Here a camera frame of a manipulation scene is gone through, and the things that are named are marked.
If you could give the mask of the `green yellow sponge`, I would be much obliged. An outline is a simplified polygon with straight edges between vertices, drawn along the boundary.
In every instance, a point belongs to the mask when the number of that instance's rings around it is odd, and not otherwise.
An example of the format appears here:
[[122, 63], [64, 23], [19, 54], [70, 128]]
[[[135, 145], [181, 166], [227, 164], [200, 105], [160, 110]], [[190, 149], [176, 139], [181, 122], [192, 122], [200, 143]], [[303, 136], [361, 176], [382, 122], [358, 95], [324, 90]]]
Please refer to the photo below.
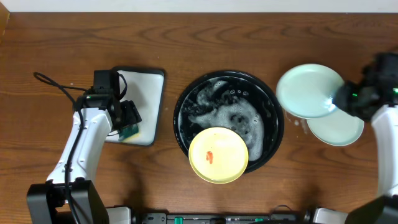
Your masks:
[[135, 136], [139, 132], [139, 127], [137, 124], [133, 124], [130, 126], [127, 126], [125, 128], [122, 128], [118, 132], [118, 141], [123, 142], [123, 141], [128, 141], [130, 138]]

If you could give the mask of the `mint plate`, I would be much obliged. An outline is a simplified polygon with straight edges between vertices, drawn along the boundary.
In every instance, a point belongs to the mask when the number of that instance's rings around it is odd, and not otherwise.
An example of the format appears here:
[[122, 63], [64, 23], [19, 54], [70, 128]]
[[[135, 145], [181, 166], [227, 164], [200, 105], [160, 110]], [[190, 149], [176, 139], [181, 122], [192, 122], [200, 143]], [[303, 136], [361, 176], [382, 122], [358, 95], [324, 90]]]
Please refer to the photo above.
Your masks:
[[361, 136], [364, 121], [335, 109], [332, 113], [307, 120], [311, 132], [321, 141], [332, 146], [347, 146]]
[[343, 84], [343, 79], [333, 69], [308, 63], [291, 68], [282, 75], [276, 97], [283, 109], [294, 116], [321, 118], [336, 109], [333, 98]]

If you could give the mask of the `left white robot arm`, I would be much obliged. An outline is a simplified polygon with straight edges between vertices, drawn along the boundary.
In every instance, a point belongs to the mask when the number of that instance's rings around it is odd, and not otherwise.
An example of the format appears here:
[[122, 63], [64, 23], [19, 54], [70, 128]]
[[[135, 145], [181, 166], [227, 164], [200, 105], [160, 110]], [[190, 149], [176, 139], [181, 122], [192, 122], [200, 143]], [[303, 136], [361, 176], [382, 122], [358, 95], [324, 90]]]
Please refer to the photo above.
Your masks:
[[32, 184], [27, 204], [33, 223], [134, 223], [129, 207], [105, 207], [94, 185], [108, 134], [141, 122], [133, 101], [114, 93], [82, 95], [58, 164], [44, 184]]

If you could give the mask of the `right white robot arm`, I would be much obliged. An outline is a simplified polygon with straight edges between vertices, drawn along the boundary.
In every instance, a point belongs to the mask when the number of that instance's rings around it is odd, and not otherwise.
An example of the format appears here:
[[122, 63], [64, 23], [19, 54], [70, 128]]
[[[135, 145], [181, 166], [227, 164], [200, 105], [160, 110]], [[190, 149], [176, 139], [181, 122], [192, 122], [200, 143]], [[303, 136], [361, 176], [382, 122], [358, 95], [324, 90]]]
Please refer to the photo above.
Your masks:
[[397, 224], [397, 79], [346, 82], [333, 103], [371, 123], [377, 142], [377, 198], [349, 213], [316, 208], [308, 222]]

